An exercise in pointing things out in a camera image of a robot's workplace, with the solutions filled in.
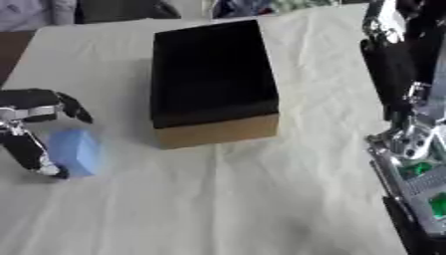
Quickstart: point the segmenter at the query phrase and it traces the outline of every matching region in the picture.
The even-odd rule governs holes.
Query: cardboard box
[[[278,105],[257,21],[155,35],[150,112],[162,147],[275,135]]]

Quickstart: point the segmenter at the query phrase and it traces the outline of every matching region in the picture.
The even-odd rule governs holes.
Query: table
[[[7,89],[46,88],[95,116],[100,174],[45,183],[0,152],[4,254],[404,254],[363,137],[384,130],[358,42],[363,5],[263,17],[281,96],[272,138],[161,150],[148,121],[153,33],[141,20],[37,32]],[[61,118],[31,128],[82,127]]]

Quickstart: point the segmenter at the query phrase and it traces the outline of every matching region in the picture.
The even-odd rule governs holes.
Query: robotic hand
[[[39,89],[0,91],[0,143],[24,168],[66,179],[68,171],[51,162],[44,144],[24,128],[24,123],[53,121],[58,112],[93,122],[80,103],[66,94]]]
[[[363,21],[360,48],[390,123],[368,151],[411,255],[446,254],[445,15],[444,0],[374,0]]]

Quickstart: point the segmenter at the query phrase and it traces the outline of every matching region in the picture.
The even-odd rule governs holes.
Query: blue cube
[[[73,177],[95,175],[100,145],[84,129],[67,129],[50,136],[48,152],[52,162],[64,166]]]

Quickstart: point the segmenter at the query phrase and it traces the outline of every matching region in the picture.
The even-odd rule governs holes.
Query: brown box base
[[[278,123],[279,115],[268,115],[214,124],[157,128],[155,133],[160,146],[168,149],[274,136]]]

